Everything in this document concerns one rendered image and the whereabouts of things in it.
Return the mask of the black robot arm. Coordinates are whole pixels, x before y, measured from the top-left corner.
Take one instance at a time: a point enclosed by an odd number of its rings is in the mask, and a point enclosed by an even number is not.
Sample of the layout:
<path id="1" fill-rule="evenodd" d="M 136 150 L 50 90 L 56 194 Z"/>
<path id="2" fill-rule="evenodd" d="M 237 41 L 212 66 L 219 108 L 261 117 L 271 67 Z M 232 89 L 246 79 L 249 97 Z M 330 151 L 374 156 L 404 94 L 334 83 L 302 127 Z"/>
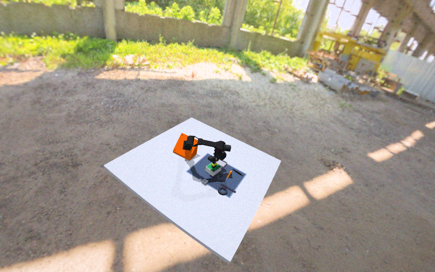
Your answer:
<path id="1" fill-rule="evenodd" d="M 192 147 L 198 146 L 198 145 L 204 145 L 204 146 L 210 146 L 214 147 L 216 151 L 229 151 L 231 152 L 231 145 L 225 145 L 224 141 L 206 141 L 203 140 L 203 138 L 198 138 L 198 144 L 194 144 L 194 138 L 197 138 L 195 136 L 188 136 L 187 140 L 184 141 L 183 150 L 191 150 Z M 226 153 L 218 154 L 216 157 L 219 157 L 219 159 L 222 161 L 227 156 Z"/>

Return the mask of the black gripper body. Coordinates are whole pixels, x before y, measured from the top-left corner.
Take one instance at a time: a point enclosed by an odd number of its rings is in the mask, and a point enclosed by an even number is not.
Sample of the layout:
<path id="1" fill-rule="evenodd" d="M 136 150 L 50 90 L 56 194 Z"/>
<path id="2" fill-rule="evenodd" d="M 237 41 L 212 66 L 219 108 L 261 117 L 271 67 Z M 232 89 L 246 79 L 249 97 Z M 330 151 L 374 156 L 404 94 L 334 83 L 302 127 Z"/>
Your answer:
<path id="1" fill-rule="evenodd" d="M 211 162 L 215 162 L 215 160 L 216 160 L 216 156 L 217 156 L 218 154 L 225 153 L 225 151 L 216 151 L 216 150 L 214 150 L 214 151 L 215 151 L 215 152 L 213 153 L 214 156 L 209 156 L 209 157 L 208 157 L 208 160 L 211 161 Z"/>

